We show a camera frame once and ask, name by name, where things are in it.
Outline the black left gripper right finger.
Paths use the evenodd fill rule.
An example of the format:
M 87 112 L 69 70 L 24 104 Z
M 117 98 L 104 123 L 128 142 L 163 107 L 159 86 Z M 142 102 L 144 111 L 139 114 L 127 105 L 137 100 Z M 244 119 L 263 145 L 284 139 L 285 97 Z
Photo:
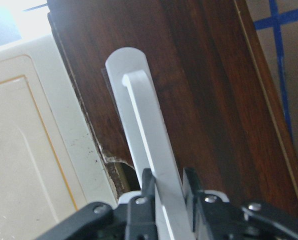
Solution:
M 194 168 L 185 167 L 183 169 L 182 180 L 183 193 L 186 198 L 203 190 L 200 179 Z

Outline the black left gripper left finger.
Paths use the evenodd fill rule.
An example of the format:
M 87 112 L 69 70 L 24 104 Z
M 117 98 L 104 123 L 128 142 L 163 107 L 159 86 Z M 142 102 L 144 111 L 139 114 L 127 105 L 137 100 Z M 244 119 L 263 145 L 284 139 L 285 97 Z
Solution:
M 141 195 L 150 199 L 155 198 L 156 179 L 150 168 L 145 168 L 142 172 Z

